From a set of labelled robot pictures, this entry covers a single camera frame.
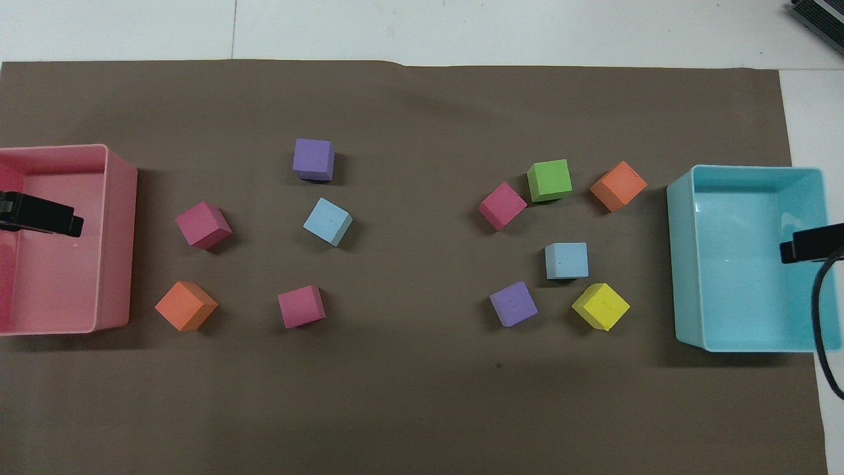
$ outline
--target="orange cube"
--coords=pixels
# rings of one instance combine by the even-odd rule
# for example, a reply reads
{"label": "orange cube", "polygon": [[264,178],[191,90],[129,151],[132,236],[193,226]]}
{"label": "orange cube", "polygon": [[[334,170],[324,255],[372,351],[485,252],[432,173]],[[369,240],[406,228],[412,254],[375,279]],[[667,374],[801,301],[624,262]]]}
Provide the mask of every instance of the orange cube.
{"label": "orange cube", "polygon": [[155,305],[155,309],[179,331],[199,328],[217,303],[193,282],[178,281]]}
{"label": "orange cube", "polygon": [[626,161],[622,161],[589,190],[608,210],[616,211],[630,203],[646,186],[647,183],[641,179],[639,173],[630,168]]}

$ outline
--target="black cable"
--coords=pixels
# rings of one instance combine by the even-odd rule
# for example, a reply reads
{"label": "black cable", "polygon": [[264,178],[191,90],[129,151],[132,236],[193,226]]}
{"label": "black cable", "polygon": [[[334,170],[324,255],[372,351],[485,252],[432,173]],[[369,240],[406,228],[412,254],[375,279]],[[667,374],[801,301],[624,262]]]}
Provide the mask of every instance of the black cable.
{"label": "black cable", "polygon": [[814,284],[812,284],[812,331],[814,332],[814,347],[818,350],[820,368],[824,371],[826,382],[830,384],[832,392],[844,400],[844,390],[841,390],[832,375],[830,362],[826,359],[823,336],[820,334],[820,287],[824,285],[824,277],[832,269],[832,265],[841,259],[844,259],[844,246],[836,249],[835,252],[830,254],[830,257],[826,258],[824,264],[818,270],[817,276],[814,277]]}

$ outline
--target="yellow cube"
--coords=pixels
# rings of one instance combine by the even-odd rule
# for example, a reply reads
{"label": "yellow cube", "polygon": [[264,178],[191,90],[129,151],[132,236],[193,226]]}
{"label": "yellow cube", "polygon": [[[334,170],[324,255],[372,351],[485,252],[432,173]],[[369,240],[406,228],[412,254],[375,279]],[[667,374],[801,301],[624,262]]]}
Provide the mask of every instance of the yellow cube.
{"label": "yellow cube", "polygon": [[609,331],[630,305],[607,284],[592,284],[571,305],[593,328]]}

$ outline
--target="light blue plastic bin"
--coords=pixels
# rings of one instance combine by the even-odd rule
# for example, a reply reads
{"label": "light blue plastic bin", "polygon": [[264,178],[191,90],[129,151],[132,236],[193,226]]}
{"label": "light blue plastic bin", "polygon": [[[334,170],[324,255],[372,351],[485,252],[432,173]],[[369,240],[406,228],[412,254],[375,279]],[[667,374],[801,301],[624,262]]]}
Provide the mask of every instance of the light blue plastic bin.
{"label": "light blue plastic bin", "polygon": [[[697,165],[668,186],[677,339],[710,352],[812,352],[820,263],[782,264],[779,244],[829,224],[814,168]],[[832,273],[820,301],[827,350],[841,349]]]}

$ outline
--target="plastic bin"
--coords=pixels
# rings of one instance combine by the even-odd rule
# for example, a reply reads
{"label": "plastic bin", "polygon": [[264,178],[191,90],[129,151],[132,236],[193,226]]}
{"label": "plastic bin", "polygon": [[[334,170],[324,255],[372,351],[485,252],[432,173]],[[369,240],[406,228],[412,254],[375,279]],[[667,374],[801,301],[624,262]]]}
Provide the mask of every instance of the plastic bin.
{"label": "plastic bin", "polygon": [[0,189],[75,209],[81,237],[0,231],[0,335],[125,325],[138,170],[105,145],[0,149]]}
{"label": "plastic bin", "polygon": [[[820,263],[782,264],[779,244],[828,224],[813,168],[698,165],[668,186],[674,321],[710,352],[812,352],[812,282]],[[834,277],[821,329],[841,349]]]}

